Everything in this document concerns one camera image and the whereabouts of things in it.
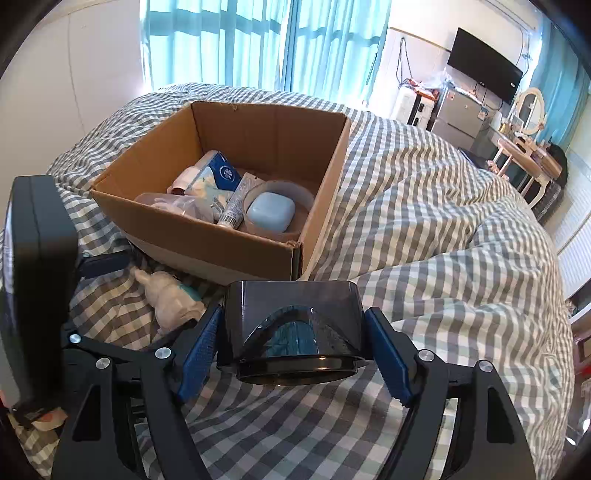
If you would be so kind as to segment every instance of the white plastic bottle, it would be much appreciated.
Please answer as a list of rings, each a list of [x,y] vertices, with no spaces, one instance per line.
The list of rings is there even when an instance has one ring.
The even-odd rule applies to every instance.
[[[204,307],[199,293],[183,285],[171,274],[160,271],[150,275],[134,268],[134,276],[145,288],[146,298],[154,308],[161,333],[171,332],[187,320],[202,315]]]
[[[209,165],[212,158],[219,153],[217,150],[210,150],[193,166],[185,168],[184,171],[176,178],[173,184],[168,187],[166,193],[173,195],[184,195],[184,191],[193,180],[202,172],[202,170]]]

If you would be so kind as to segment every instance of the vanity table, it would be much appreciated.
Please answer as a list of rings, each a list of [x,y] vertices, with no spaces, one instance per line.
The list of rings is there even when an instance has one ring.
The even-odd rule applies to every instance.
[[[506,134],[491,127],[493,142],[498,147],[493,162],[496,164],[502,155],[507,156],[497,175],[503,176],[514,163],[530,177],[520,191],[522,196],[525,197],[534,182],[540,185],[538,193],[529,202],[530,208],[539,203],[548,184],[562,172],[562,166],[546,150],[549,145],[544,142],[538,144],[531,138],[531,135],[544,129],[546,117],[541,92],[537,88],[530,88],[517,97],[511,108],[509,123],[505,125]]]

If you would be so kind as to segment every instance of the toothpaste tube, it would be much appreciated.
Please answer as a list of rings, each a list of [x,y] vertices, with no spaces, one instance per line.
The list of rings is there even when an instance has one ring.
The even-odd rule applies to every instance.
[[[256,178],[251,173],[246,172],[242,176],[242,180],[238,185],[238,188],[234,192],[234,195],[232,195],[230,198],[228,206],[221,214],[217,224],[226,228],[232,228],[234,230],[238,229],[243,220],[242,202],[244,201],[244,197],[251,189],[257,185],[260,185],[261,183],[264,183],[264,181]]]

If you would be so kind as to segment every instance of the blue gripper pad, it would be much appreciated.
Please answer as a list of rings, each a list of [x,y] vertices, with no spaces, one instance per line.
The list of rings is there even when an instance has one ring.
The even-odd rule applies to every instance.
[[[384,383],[386,383],[390,395],[406,406],[413,397],[407,368],[388,334],[371,310],[365,312],[365,320],[371,338],[374,361],[382,374]]]
[[[199,395],[203,388],[205,376],[209,372],[216,352],[217,323],[222,312],[222,308],[219,307],[213,313],[183,364],[183,382],[177,394],[181,401],[187,401]]]

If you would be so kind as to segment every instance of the wall-mounted tv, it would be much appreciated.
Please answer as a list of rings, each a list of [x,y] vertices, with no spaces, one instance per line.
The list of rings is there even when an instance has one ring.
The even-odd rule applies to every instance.
[[[523,72],[503,55],[469,34],[457,29],[447,64],[460,70],[506,103],[513,102]]]

